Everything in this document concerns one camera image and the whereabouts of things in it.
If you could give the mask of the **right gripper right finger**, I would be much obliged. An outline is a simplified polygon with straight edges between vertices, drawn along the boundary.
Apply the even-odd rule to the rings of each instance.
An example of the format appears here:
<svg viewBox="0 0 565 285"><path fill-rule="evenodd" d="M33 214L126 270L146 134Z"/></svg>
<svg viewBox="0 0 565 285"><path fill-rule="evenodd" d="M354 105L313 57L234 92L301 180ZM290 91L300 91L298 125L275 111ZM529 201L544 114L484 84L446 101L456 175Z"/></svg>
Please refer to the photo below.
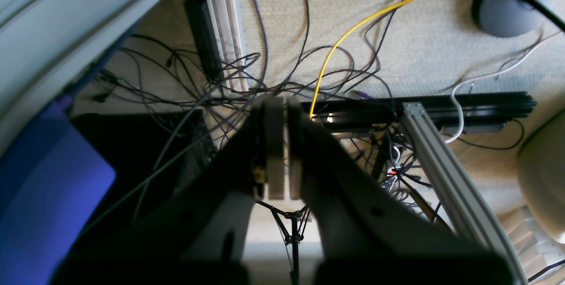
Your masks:
<svg viewBox="0 0 565 285"><path fill-rule="evenodd" d="M371 180L299 102L288 102L291 196L313 211L317 284L513 285L496 252L419 218Z"/></svg>

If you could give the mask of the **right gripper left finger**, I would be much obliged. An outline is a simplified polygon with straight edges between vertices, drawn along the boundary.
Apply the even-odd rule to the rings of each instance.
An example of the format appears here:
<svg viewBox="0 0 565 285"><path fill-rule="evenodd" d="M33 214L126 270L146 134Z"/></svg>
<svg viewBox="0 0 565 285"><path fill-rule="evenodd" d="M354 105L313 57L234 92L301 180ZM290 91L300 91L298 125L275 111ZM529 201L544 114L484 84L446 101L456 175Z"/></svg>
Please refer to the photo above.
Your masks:
<svg viewBox="0 0 565 285"><path fill-rule="evenodd" d="M256 101L199 178L152 213L59 265L55 285L246 285L240 264L249 217L284 197L281 97Z"/></svg>

